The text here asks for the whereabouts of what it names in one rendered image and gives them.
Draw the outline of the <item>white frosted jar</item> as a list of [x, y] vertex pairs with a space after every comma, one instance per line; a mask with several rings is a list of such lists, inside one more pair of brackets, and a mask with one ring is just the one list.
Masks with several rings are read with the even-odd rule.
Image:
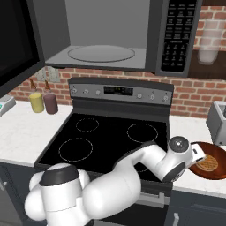
[[225, 23], [225, 19], [207, 19], [205, 21], [198, 51], [200, 64], [211, 65], [216, 60], [220, 51]]

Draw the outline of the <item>brown bowl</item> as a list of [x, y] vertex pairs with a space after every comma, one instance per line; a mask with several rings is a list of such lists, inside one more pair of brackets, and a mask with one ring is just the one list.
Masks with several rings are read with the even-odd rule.
[[226, 178], [226, 151], [222, 148], [207, 143], [198, 142], [205, 155], [209, 154], [218, 161], [218, 168], [214, 171], [204, 171], [199, 169], [196, 164], [192, 165], [189, 170], [199, 177], [203, 177], [210, 180], [220, 180]]

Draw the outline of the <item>dark grey base cabinet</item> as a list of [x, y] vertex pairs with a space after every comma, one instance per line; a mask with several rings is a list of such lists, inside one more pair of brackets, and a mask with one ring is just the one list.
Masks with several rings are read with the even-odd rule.
[[172, 226], [178, 213], [178, 226], [226, 226], [226, 199], [173, 191], [164, 226]]
[[29, 182], [34, 173], [34, 167], [0, 162], [0, 176], [6, 183], [6, 191], [21, 220], [19, 226], [37, 226], [26, 215], [24, 208], [26, 196], [29, 194]]

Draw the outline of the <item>yellow squeeze bottle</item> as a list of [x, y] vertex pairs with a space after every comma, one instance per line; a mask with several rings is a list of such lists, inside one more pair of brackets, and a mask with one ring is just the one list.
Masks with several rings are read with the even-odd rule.
[[31, 94], [29, 95], [29, 101], [32, 106], [34, 113], [41, 113], [44, 111], [42, 93], [39, 93], [36, 89], [36, 86], [32, 80], [30, 80], [30, 89]]

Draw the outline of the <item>golden round waffle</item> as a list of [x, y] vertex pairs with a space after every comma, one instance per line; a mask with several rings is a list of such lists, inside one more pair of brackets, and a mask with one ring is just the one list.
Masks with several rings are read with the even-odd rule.
[[207, 154], [205, 160], [202, 162], [198, 162], [196, 166], [200, 170], [214, 171], [218, 168], [218, 161], [213, 156]]

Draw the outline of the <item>grey microwave oven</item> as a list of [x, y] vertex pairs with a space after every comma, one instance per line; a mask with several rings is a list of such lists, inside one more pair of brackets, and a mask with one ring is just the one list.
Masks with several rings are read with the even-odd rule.
[[[33, 0], [44, 65], [186, 77], [202, 0]], [[112, 45], [135, 51], [115, 63], [88, 63], [71, 49]]]

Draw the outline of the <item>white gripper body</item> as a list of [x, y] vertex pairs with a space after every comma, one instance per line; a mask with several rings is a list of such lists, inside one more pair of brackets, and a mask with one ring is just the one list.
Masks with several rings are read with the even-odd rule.
[[192, 164], [202, 162], [206, 159], [206, 155], [198, 143], [192, 143]]

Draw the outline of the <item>dark wooden shelf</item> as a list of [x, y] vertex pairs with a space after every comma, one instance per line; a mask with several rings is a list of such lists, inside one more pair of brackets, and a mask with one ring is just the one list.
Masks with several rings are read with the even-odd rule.
[[200, 10], [198, 28], [193, 44], [192, 60], [189, 69], [190, 78], [226, 80], [226, 23], [224, 26], [220, 51], [213, 64], [204, 65], [198, 61], [200, 40], [207, 19], [226, 20], [226, 0], [203, 0]]

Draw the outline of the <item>dark red squeeze bottle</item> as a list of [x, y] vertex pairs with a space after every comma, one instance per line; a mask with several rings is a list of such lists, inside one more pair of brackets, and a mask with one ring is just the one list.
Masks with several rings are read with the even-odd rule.
[[45, 81], [43, 100], [44, 100], [45, 108], [48, 114], [54, 115], [58, 112], [57, 98], [51, 92], [48, 81]]

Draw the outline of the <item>glass microwave turntable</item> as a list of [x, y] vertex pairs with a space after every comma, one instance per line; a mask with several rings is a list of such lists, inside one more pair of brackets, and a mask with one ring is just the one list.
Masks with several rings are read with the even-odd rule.
[[68, 56], [81, 62], [115, 63], [134, 57], [135, 51], [112, 45], [91, 45], [71, 49]]

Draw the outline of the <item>silver toaster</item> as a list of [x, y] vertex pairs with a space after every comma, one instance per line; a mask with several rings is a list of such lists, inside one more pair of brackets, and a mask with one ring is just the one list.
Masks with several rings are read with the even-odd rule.
[[212, 142], [218, 147], [226, 146], [226, 102], [212, 102], [206, 124]]

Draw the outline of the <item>black electric stove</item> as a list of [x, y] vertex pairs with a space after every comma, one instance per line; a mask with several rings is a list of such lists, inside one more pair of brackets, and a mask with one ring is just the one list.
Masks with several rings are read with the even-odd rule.
[[[34, 163], [45, 170], [57, 163], [70, 163], [85, 170], [91, 181], [110, 173], [116, 162], [142, 144], [153, 141], [167, 150], [169, 115], [174, 87], [158, 82], [105, 78], [69, 79], [73, 111]], [[170, 197], [172, 184], [162, 183], [145, 165], [137, 163], [141, 193], [164, 193]], [[102, 218], [124, 226], [163, 226], [168, 206], [137, 202], [121, 213]]]

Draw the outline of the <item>white kitchen scale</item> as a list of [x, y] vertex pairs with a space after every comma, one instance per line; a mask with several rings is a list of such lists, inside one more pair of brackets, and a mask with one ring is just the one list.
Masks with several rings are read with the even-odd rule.
[[15, 105], [16, 101], [13, 96], [7, 94], [0, 98], [0, 117]]

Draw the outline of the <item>black microwave door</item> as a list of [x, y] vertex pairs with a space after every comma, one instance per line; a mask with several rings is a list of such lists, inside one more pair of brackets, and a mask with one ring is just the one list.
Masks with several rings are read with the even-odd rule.
[[0, 0], [0, 98], [44, 66], [33, 0]]

